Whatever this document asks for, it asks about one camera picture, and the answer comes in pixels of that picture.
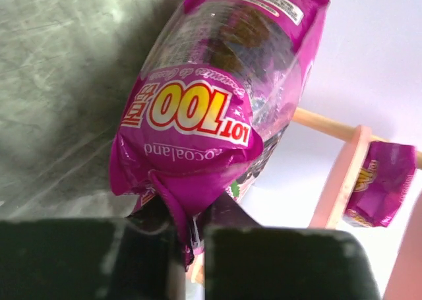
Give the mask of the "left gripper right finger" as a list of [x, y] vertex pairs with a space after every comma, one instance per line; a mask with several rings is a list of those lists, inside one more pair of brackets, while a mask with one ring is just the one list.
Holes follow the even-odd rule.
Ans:
[[264, 227], [222, 194], [205, 213], [205, 299], [380, 299], [350, 233]]

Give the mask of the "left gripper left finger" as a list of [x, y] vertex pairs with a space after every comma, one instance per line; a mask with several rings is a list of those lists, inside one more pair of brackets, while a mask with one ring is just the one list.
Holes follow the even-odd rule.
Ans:
[[175, 299], [166, 213], [1, 222], [2, 299]]

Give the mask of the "purple candy bag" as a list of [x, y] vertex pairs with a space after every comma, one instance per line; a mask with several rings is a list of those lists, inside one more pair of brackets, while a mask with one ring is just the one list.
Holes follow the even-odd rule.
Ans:
[[353, 227], [388, 227], [407, 195], [416, 170], [414, 146], [371, 142], [343, 220]]
[[240, 198], [297, 108], [330, 0], [184, 0], [146, 58], [111, 147], [115, 195], [163, 200], [190, 265], [202, 218]]

